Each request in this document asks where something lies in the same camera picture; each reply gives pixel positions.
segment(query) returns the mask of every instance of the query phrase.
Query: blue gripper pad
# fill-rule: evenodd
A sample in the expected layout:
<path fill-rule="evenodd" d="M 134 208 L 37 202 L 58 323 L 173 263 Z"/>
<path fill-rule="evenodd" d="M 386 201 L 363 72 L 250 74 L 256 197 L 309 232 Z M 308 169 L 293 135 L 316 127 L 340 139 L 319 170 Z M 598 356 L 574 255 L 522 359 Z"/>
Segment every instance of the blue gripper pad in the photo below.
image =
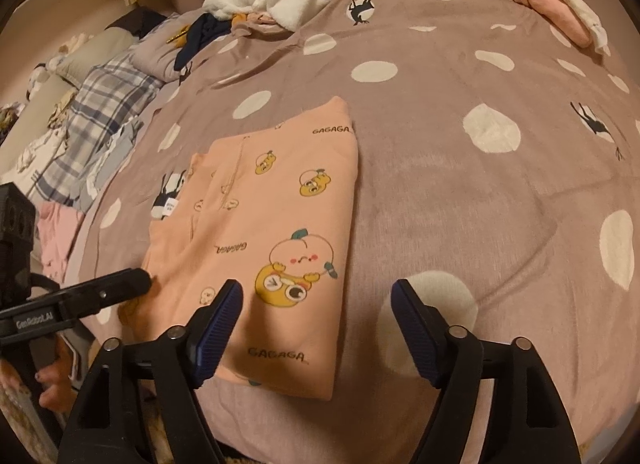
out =
<path fill-rule="evenodd" d="M 439 388 L 442 373 L 438 368 L 438 346 L 446 343 L 443 324 L 430 315 L 431 307 L 422 304 L 407 280 L 398 280 L 391 288 L 391 310 L 409 348 L 420 376 Z"/>
<path fill-rule="evenodd" d="M 194 335 L 202 333 L 194 346 L 188 348 L 192 363 L 191 378 L 194 387 L 199 388 L 204 381 L 213 377 L 222 354 L 225 352 L 229 336 L 242 310 L 242 286 L 236 280 L 227 280 L 213 303 L 201 307 L 196 314 L 206 314 L 206 322 L 195 326 Z"/>

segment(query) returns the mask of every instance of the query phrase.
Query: clothing tag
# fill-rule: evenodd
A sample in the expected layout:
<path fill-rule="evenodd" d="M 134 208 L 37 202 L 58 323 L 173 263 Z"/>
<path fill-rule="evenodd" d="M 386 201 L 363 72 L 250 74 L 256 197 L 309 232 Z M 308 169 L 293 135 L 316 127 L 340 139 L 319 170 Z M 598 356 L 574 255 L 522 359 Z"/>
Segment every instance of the clothing tag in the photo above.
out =
<path fill-rule="evenodd" d="M 167 199 L 166 204 L 164 205 L 164 209 L 162 210 L 162 216 L 168 217 L 171 216 L 171 213 L 174 212 L 174 209 L 178 205 L 177 199 Z"/>

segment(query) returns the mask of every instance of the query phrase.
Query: pink polka dot bedsheet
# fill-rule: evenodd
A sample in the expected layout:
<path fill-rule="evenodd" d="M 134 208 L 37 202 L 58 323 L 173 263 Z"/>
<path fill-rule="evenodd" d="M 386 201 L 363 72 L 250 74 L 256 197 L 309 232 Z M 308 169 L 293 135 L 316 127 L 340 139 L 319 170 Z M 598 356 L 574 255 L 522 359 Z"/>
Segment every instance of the pink polka dot bedsheet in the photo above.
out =
<path fill-rule="evenodd" d="M 214 140 L 337 95 L 358 141 L 333 397 L 213 378 L 198 397 L 218 439 L 275 464 L 409 462 L 437 391 L 391 313 L 404 277 L 449 323 L 530 338 L 579 444 L 638 402 L 640 92 L 615 50 L 578 49 L 511 0 L 331 0 L 293 34 L 236 26 L 175 86 L 97 208 L 82 280 L 140 265 L 159 193 Z M 88 325 L 123 335 L 116 310 Z"/>

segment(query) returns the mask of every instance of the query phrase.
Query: pink fabric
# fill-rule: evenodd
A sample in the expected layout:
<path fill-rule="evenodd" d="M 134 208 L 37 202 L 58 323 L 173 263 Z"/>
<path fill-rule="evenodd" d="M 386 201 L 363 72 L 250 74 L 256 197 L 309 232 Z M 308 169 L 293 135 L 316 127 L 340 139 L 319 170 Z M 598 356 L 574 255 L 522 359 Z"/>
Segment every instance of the pink fabric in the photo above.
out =
<path fill-rule="evenodd" d="M 151 289 L 119 310 L 136 340 L 185 325 L 234 278 L 244 305 L 216 375 L 331 399 L 358 172 L 352 130 L 333 97 L 194 155 L 175 211 L 149 227 Z"/>
<path fill-rule="evenodd" d="M 586 48 L 591 45 L 591 33 L 562 0 L 514 0 L 521 5 L 531 7 L 533 10 L 548 17 L 553 24 L 573 41 L 578 47 Z"/>
<path fill-rule="evenodd" d="M 66 272 L 66 261 L 84 214 L 57 202 L 40 206 L 38 233 L 42 245 L 42 272 L 58 283 Z"/>

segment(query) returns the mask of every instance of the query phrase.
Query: plaid pillow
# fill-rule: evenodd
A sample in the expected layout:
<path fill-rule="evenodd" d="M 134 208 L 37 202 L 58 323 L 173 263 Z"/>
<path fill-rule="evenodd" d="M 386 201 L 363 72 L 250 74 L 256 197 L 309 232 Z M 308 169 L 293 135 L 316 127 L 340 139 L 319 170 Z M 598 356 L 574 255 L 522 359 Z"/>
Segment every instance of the plaid pillow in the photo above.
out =
<path fill-rule="evenodd" d="M 133 67 L 134 48 L 95 66 L 84 80 L 68 109 L 68 148 L 36 182 L 35 190 L 45 200 L 71 205 L 71 189 L 91 157 L 129 117 L 139 115 L 164 84 Z"/>

